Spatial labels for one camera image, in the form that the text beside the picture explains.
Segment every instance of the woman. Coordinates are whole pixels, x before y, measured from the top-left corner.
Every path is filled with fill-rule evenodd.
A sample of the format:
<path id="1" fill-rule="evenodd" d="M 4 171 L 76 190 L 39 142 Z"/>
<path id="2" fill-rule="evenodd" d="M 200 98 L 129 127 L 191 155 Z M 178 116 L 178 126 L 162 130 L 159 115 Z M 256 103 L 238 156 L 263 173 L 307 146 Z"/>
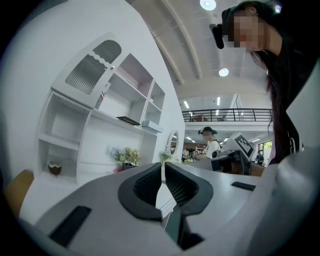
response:
<path id="1" fill-rule="evenodd" d="M 270 164 L 279 163 L 300 149 L 298 132 L 286 109 L 306 83 L 319 55 L 317 39 L 310 34 L 316 24 L 303 17 L 307 15 L 316 21 L 310 10 L 314 7 L 309 6 L 308 12 L 301 9 L 303 4 L 299 5 L 299 12 L 291 7 L 281 9 L 268 3 L 245 1 L 221 15 L 223 34 L 235 47 L 249 50 L 253 60 L 267 71 L 275 137 L 275 157 Z"/>
<path id="2" fill-rule="evenodd" d="M 207 146 L 203 150 L 203 155 L 196 155 L 195 157 L 198 160 L 212 159 L 212 153 L 216 150 L 221 149 L 218 140 L 214 136 L 214 134 L 217 134 L 217 131 L 209 126 L 206 126 L 202 129 L 202 132 L 200 132 L 200 134 L 202 134 L 202 139 L 207 142 Z"/>

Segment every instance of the person wearing cap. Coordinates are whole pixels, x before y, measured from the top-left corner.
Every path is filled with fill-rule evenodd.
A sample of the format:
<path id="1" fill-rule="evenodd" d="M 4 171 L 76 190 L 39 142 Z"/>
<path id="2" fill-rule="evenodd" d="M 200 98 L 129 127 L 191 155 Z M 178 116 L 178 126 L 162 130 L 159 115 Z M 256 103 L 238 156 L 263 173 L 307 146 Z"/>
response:
<path id="1" fill-rule="evenodd" d="M 215 138 L 214 134 L 217 134 L 217 131 L 207 126 L 202 129 L 202 138 L 207 142 L 206 148 L 203 150 L 203 155 L 195 155 L 198 160 L 207 160 L 212 159 L 212 153 L 220 149 L 220 145 Z"/>

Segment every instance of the ceiling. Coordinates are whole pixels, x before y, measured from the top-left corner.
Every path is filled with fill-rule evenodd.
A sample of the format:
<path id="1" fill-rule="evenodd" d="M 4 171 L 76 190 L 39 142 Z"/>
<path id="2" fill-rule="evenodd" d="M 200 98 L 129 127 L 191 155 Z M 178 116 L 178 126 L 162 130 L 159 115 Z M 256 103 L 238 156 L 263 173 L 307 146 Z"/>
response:
<path id="1" fill-rule="evenodd" d="M 218 97 L 220 97 L 220 105 L 217 105 Z M 182 111 L 231 109 L 236 98 L 237 94 L 211 94 L 206 96 L 179 99 L 179 104 Z"/>
<path id="2" fill-rule="evenodd" d="M 262 83 L 266 72 L 253 62 L 244 48 L 218 49 L 209 29 L 209 24 L 222 22 L 223 10 L 240 0 L 215 0 L 216 8 L 211 11 L 203 9 L 199 0 L 127 1 L 149 27 L 179 99 L 219 94 L 217 90 L 223 90 L 224 84 L 228 84 L 231 95 L 245 87 L 252 91 L 254 86 L 257 92 L 265 92 Z M 223 67 L 229 69 L 226 77 L 219 76 L 219 69 Z"/>
<path id="3" fill-rule="evenodd" d="M 225 130 L 218 130 L 217 134 L 214 136 L 219 142 L 223 142 L 225 138 L 230 138 L 233 134 L 241 133 L 244 138 L 246 138 L 249 142 L 251 142 L 254 139 L 263 139 L 272 134 L 272 132 L 262 132 L 262 131 L 225 131 Z M 190 137 L 192 140 L 194 140 L 196 143 L 203 142 L 203 137 L 201 134 L 198 134 L 197 130 L 186 130 L 184 134 L 184 142 L 190 142 L 191 140 L 187 139 L 186 137 Z"/>

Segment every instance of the black sticker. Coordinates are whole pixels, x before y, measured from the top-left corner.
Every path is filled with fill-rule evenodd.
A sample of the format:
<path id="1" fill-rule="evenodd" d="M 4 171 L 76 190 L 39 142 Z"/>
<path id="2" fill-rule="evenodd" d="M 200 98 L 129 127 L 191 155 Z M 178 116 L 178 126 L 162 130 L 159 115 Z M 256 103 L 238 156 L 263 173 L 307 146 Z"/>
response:
<path id="1" fill-rule="evenodd" d="M 243 153 L 249 158 L 254 148 L 249 144 L 249 142 L 240 134 L 234 139 L 238 143 L 239 147 L 242 149 Z"/>

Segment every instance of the long dark hair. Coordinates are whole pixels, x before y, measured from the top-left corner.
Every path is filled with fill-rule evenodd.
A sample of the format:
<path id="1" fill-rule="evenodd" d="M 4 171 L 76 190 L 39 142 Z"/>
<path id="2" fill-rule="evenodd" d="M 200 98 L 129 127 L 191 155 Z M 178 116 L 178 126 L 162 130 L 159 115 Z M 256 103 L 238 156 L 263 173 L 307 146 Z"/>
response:
<path id="1" fill-rule="evenodd" d="M 240 3 L 235 11 L 245 10 L 248 7 L 255 7 L 258 16 L 266 23 L 274 27 L 282 38 L 290 39 L 288 30 L 283 26 L 282 15 L 277 14 L 271 3 L 262 3 L 259 1 L 244 1 Z M 280 77 L 275 70 L 277 56 L 268 50 L 250 51 L 254 62 L 265 69 L 266 90 L 270 93 L 273 114 L 271 122 L 273 123 L 273 133 L 275 136 L 276 162 L 280 162 L 290 153 L 290 142 L 286 129 L 286 109 L 288 107 L 286 99 L 287 84 L 279 84 Z"/>

